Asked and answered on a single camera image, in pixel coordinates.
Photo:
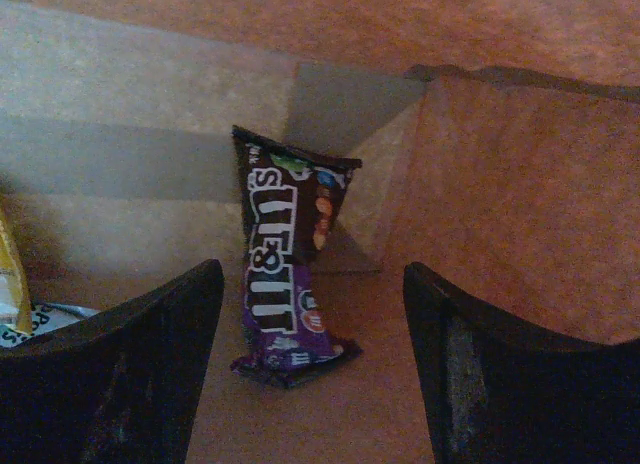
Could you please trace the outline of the brown purple chocolate pack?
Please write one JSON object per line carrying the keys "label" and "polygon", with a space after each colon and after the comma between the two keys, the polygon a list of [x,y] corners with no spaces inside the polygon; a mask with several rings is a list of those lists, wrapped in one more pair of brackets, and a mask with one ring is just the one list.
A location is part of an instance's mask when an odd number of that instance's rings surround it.
{"label": "brown purple chocolate pack", "polygon": [[327,330],[311,264],[362,162],[285,145],[238,125],[231,136],[242,197],[242,329],[249,348],[231,369],[290,389],[361,352],[355,341]]}

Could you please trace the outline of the silver green snack wrapper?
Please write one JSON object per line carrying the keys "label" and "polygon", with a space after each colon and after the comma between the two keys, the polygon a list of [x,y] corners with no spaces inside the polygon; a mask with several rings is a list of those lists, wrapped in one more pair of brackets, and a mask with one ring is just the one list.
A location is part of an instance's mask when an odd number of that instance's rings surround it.
{"label": "silver green snack wrapper", "polygon": [[92,308],[60,303],[36,302],[32,305],[32,331],[21,333],[7,325],[1,326],[1,347],[15,348],[27,341],[99,314]]}

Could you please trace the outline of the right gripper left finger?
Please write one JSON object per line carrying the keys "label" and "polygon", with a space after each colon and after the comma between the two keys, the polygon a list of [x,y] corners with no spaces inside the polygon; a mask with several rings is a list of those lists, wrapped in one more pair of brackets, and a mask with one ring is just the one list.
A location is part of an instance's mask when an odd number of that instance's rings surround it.
{"label": "right gripper left finger", "polygon": [[224,294],[207,260],[1,352],[5,463],[182,463]]}

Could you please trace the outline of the red paper bag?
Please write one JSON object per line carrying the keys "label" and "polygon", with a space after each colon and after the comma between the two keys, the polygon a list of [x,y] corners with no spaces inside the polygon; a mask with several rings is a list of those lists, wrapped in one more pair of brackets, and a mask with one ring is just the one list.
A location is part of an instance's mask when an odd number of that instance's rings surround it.
{"label": "red paper bag", "polygon": [[[429,463],[420,261],[547,328],[639,333],[639,0],[1,0],[1,197],[32,294],[108,308],[207,258],[191,463]],[[230,129],[358,157],[315,277],[364,354],[291,391],[245,351]]]}

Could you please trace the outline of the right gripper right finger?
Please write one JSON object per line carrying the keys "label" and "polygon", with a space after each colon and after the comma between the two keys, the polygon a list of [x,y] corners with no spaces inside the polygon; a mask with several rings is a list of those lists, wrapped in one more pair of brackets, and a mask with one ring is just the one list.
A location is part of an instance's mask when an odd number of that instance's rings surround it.
{"label": "right gripper right finger", "polygon": [[414,262],[403,301],[438,463],[635,463],[639,343],[573,338]]}

